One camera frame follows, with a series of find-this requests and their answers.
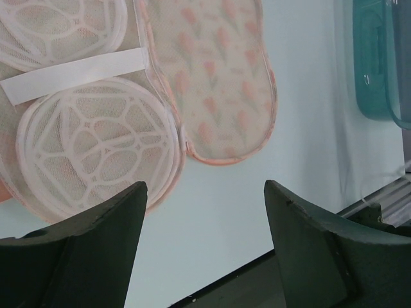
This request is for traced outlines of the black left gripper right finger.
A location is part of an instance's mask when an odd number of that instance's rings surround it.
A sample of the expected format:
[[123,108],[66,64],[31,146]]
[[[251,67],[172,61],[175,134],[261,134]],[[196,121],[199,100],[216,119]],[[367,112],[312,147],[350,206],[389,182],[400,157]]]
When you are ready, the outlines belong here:
[[264,196],[288,307],[410,306],[410,227],[343,218],[273,180]]

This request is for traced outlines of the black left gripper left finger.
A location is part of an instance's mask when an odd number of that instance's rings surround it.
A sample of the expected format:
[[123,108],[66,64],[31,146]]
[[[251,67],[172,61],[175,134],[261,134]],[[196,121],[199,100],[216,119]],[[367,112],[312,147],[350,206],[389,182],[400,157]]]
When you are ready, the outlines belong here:
[[59,223],[1,239],[1,307],[123,307],[148,201],[136,182]]

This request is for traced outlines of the pink floral mesh laundry bag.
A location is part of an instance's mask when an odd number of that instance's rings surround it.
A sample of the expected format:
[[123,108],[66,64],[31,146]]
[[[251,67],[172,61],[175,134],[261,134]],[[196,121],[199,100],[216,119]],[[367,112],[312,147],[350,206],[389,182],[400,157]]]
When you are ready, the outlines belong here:
[[1,200],[56,223],[269,140],[260,1],[2,1]]

